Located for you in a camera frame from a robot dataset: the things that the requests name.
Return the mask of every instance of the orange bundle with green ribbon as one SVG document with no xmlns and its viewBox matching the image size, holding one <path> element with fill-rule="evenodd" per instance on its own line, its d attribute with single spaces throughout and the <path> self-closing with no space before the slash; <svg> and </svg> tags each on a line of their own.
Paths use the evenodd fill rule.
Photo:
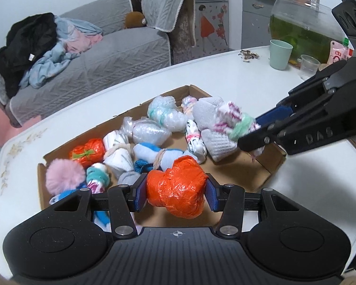
<svg viewBox="0 0 356 285">
<path fill-rule="evenodd" d="M 84 145 L 78 145 L 70 151 L 69 157 L 88 168 L 94 163 L 103 162 L 105 147 L 100 138 L 90 139 Z"/>
</svg>

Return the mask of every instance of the blue gripper pad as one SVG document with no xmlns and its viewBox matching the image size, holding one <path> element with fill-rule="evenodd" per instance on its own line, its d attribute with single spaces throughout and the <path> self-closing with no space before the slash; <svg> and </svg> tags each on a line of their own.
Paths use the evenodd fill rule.
<svg viewBox="0 0 356 285">
<path fill-rule="evenodd" d="M 218 201 L 216 198 L 216 189 L 209 179 L 206 181 L 206 190 L 204 195 L 206 196 L 207 203 L 210 206 L 211 211 L 217 211 Z"/>
<path fill-rule="evenodd" d="M 265 112 L 263 115 L 256 118 L 256 122 L 264 126 L 266 124 L 274 123 L 277 120 L 284 120 L 285 118 L 289 117 L 293 113 L 293 110 L 289 106 L 278 106 Z"/>
<path fill-rule="evenodd" d="M 141 182 L 140 186 L 137 189 L 137 195 L 135 200 L 135 208 L 137 212 L 140 212 L 145 205 L 146 202 L 146 177 Z"/>
</svg>

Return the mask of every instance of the black jacket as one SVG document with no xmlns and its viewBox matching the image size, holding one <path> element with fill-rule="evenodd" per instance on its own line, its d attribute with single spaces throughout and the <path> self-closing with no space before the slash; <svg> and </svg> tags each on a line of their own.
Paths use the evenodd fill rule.
<svg viewBox="0 0 356 285">
<path fill-rule="evenodd" d="M 0 74 L 9 98 L 16 95 L 24 73 L 57 42 L 54 15 L 45 13 L 15 23 L 0 48 Z"/>
</svg>

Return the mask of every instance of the refrigerator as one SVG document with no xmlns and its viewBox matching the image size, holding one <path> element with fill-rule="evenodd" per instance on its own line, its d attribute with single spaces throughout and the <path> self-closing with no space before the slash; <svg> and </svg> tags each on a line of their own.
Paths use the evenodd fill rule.
<svg viewBox="0 0 356 285">
<path fill-rule="evenodd" d="M 228 0 L 195 0 L 194 59 L 229 50 Z"/>
</svg>

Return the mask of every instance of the green water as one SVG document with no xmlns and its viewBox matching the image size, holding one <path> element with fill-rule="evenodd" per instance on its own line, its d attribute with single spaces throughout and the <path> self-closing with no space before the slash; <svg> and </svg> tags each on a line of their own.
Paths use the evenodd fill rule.
<svg viewBox="0 0 356 285">
<path fill-rule="evenodd" d="M 294 65 L 298 65 L 301 55 L 309 55 L 320 63 L 327 63 L 331 41 L 340 42 L 340 40 L 306 30 L 273 15 L 270 17 L 270 33 L 272 39 L 279 39 L 293 46 L 289 62 Z"/>
</svg>

